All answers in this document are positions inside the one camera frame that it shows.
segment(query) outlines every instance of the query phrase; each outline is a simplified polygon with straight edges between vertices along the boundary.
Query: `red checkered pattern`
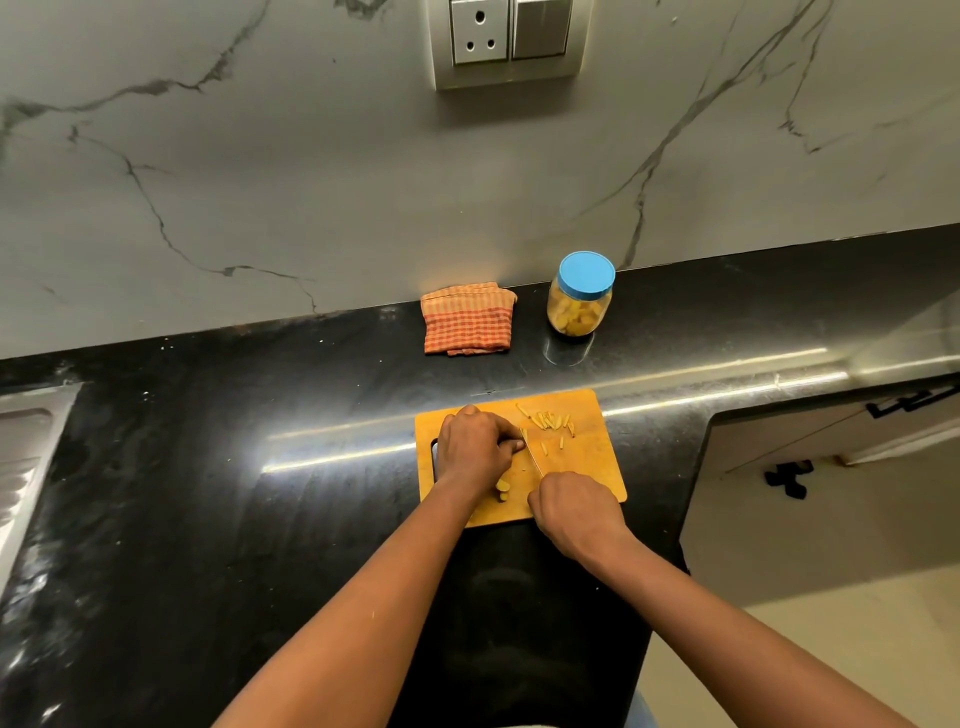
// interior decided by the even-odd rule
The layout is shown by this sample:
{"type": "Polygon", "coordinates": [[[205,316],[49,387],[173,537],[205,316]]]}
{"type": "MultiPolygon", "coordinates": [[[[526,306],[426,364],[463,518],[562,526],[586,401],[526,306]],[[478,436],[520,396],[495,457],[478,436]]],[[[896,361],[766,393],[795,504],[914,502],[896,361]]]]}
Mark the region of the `red checkered pattern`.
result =
{"type": "Polygon", "coordinates": [[[496,283],[454,285],[420,299],[426,353],[503,352],[510,348],[516,293],[496,283]]]}

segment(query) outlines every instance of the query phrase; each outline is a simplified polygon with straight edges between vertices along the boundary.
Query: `left arm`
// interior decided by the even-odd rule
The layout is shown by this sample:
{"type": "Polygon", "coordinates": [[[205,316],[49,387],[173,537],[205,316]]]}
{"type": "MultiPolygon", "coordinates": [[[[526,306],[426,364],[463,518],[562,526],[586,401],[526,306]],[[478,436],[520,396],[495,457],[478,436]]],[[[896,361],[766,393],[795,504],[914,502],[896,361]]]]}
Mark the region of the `left arm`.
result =
{"type": "Polygon", "coordinates": [[[214,728],[380,728],[394,709],[450,552],[523,447],[469,406],[444,421],[440,479],[370,561],[233,699],[214,728]]]}

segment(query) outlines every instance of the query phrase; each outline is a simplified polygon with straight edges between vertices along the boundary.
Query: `switch plate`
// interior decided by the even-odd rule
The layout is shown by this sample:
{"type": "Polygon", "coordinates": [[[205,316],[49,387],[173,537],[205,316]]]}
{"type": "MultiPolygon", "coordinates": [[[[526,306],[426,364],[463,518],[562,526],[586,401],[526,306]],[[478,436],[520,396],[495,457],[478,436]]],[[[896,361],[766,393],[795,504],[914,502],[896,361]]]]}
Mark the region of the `switch plate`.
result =
{"type": "MultiPolygon", "coordinates": [[[[511,15],[514,2],[508,0],[511,15]]],[[[433,71],[433,85],[437,90],[444,90],[575,76],[580,72],[587,48],[593,0],[570,0],[570,25],[566,35],[566,50],[562,55],[524,60],[511,60],[508,55],[505,61],[488,63],[454,63],[451,0],[420,0],[420,9],[425,24],[429,54],[427,62],[433,71]]],[[[512,37],[508,35],[508,43],[511,42],[512,37]]]]}
{"type": "Polygon", "coordinates": [[[510,0],[452,0],[453,62],[505,61],[510,0]]]}
{"type": "Polygon", "coordinates": [[[515,0],[514,60],[561,56],[573,0],[515,0]]]}

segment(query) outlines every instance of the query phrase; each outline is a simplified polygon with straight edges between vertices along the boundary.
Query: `yellow jar contents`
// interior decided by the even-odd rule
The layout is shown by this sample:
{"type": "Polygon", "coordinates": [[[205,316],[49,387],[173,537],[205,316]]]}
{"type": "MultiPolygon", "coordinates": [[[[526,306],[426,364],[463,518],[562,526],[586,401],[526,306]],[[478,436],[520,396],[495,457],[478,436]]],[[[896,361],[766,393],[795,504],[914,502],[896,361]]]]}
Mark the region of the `yellow jar contents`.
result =
{"type": "Polygon", "coordinates": [[[566,336],[586,336],[600,326],[613,292],[596,301],[579,301],[566,295],[557,280],[550,284],[550,295],[546,304],[546,316],[551,326],[566,336]]]}

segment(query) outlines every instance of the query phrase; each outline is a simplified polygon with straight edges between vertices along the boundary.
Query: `person's left hand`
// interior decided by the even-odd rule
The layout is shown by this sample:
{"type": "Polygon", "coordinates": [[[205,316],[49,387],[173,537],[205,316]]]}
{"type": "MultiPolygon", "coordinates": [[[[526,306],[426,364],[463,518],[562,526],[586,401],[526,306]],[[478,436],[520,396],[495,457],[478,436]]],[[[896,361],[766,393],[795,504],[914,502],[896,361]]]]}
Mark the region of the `person's left hand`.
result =
{"type": "Polygon", "coordinates": [[[523,448],[523,435],[516,425],[468,404],[456,415],[447,415],[440,428],[437,479],[460,483],[480,497],[523,448]]]}

